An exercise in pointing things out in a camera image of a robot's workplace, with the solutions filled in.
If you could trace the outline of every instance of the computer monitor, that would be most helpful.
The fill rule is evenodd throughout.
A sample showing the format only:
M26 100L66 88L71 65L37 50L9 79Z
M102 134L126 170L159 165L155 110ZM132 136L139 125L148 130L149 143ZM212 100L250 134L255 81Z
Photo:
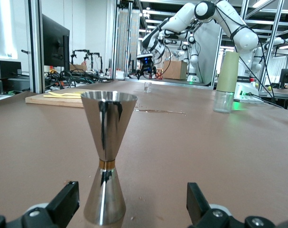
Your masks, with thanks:
M285 88L285 83L288 83L288 69L281 70L280 87Z
M69 69L69 35L64 26L43 15L44 62Z

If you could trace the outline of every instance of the table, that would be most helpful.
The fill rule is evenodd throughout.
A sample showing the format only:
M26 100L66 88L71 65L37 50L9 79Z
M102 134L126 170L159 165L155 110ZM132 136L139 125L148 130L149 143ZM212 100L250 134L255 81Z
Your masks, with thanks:
M288 219L288 111L234 103L212 110L214 91L135 82L83 86L139 97L116 159L127 211L124 228L185 228L186 184L236 219ZM10 221L79 181L81 206L68 227L84 227L83 210L98 167L84 109L26 104L25 92L0 101L0 214Z
M275 95L275 98L288 99L288 89L275 89L275 88L273 88L273 93ZM259 92L259 96L271 98L269 93L265 89L263 89L262 91Z

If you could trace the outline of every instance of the clear plastic cup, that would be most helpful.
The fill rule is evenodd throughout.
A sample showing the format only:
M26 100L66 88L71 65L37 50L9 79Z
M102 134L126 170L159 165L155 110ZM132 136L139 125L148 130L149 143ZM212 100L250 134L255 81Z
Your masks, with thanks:
M233 104L234 93L215 92L214 111L219 113L230 113Z
M145 85L144 85L144 92L145 93L151 93L151 82L145 82Z

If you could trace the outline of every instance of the wooden cutting board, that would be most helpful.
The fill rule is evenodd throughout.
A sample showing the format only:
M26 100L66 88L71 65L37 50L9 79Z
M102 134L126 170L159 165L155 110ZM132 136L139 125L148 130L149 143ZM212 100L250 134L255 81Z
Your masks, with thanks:
M57 94L63 93L73 93L73 92L87 92L93 91L89 89L77 89L77 88L67 88L57 91L53 91ZM44 95L50 95L48 93L38 94L35 96L26 97L26 103L39 104L39 105L56 105L56 106L67 106L67 107L78 107L83 108L83 103L81 99L69 99L69 98L50 98L44 97Z

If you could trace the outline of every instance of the cocktail jigger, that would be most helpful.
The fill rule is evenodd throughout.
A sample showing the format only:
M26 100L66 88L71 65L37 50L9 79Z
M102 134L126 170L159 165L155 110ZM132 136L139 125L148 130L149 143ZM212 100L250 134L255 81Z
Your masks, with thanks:
M115 168L115 158L137 97L105 91L86 92L82 102L100 158L84 216L98 226L122 220L126 205Z

